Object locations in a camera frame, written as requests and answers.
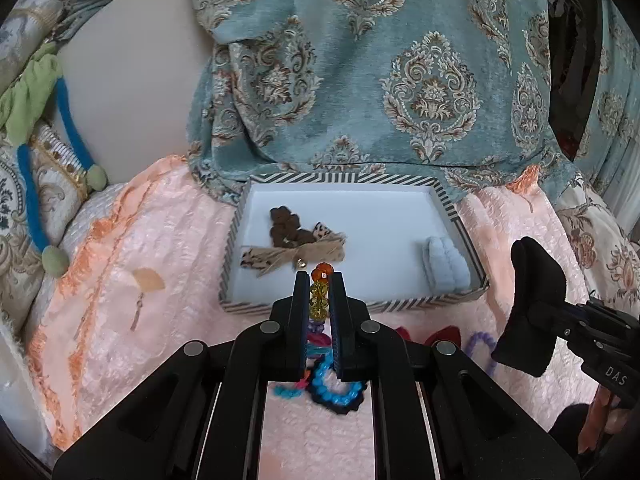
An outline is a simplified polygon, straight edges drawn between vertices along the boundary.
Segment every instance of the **green plush foot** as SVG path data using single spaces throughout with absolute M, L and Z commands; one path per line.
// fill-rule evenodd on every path
M 69 268 L 69 257 L 65 251 L 48 245 L 42 251 L 42 266 L 47 274 L 59 278 Z
M 102 191 L 107 187 L 107 174 L 100 166 L 94 164 L 86 172 L 86 182 L 91 186 L 91 189 Z

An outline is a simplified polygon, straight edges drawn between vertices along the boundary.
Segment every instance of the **patterned pillow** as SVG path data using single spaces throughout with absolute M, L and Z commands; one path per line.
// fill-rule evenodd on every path
M 51 127 L 39 121 L 30 141 L 31 170 L 38 187 L 40 214 L 53 244 L 64 234 L 87 197 L 84 170 Z M 24 181 L 15 149 L 0 130 L 0 308 L 20 330 L 44 275 L 40 253 L 27 226 Z
M 640 258 L 607 205 L 578 173 L 554 206 L 584 273 L 607 306 L 638 317 Z

